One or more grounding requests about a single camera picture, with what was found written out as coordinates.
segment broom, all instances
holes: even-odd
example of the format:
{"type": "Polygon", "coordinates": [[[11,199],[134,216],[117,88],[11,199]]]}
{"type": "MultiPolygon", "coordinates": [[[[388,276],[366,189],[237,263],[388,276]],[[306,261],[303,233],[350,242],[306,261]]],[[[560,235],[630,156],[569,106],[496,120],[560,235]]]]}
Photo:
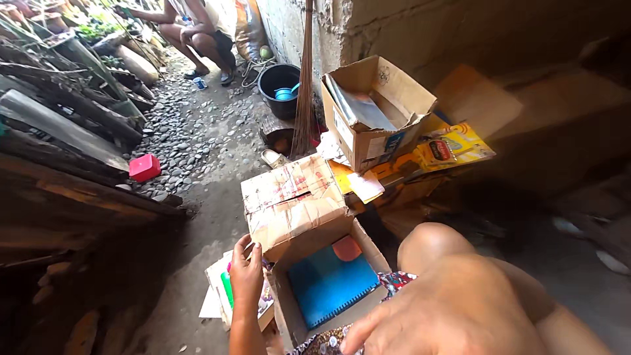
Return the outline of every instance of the broom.
{"type": "Polygon", "coordinates": [[[296,121],[293,129],[292,158],[307,153],[311,135],[315,129],[313,107],[311,105],[311,25],[314,7],[313,0],[306,0],[305,5],[305,39],[302,47],[300,87],[298,88],[296,121]]]}

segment plastic bag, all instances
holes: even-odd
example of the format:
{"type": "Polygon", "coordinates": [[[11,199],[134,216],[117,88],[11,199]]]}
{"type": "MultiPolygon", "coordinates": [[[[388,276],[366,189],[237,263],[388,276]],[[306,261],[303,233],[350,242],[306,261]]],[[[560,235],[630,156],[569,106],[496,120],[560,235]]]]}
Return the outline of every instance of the plastic bag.
{"type": "Polygon", "coordinates": [[[257,62],[261,59],[261,47],[267,43],[259,6],[256,0],[235,0],[235,6],[237,51],[245,60],[257,62]]]}

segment book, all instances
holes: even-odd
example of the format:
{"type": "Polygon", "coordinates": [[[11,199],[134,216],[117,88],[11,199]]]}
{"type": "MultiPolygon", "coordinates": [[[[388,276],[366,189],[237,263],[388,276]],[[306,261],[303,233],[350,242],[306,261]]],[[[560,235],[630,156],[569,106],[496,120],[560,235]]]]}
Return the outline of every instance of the book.
{"type": "MultiPolygon", "coordinates": [[[[208,267],[204,273],[210,286],[199,312],[200,318],[221,318],[224,329],[230,330],[232,326],[232,286],[230,274],[227,272],[228,263],[232,259],[232,250],[223,254],[223,257],[208,267]]],[[[261,298],[259,300],[257,317],[261,331],[267,327],[274,318],[274,299],[271,295],[269,282],[263,282],[261,298]]]]}
{"type": "Polygon", "coordinates": [[[344,312],[379,285],[363,253],[346,262],[330,245],[292,265],[288,277],[309,330],[344,312]]]}

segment blue spiral notebook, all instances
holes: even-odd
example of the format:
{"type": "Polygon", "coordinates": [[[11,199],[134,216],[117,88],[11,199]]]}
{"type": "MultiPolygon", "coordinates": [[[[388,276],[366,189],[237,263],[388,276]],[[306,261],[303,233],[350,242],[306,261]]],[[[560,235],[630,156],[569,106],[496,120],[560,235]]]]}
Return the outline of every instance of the blue spiral notebook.
{"type": "Polygon", "coordinates": [[[287,274],[309,330],[344,312],[379,285],[363,254],[344,262],[330,245],[294,264],[287,274]]]}

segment blue scoop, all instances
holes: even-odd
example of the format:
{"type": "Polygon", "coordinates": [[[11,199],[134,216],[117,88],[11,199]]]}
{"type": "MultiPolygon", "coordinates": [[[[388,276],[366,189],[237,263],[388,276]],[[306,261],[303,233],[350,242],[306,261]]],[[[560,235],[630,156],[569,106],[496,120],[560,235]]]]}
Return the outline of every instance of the blue scoop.
{"type": "Polygon", "coordinates": [[[279,88],[274,90],[274,97],[279,101],[289,101],[298,96],[298,87],[300,83],[297,83],[293,88],[279,88]]]}

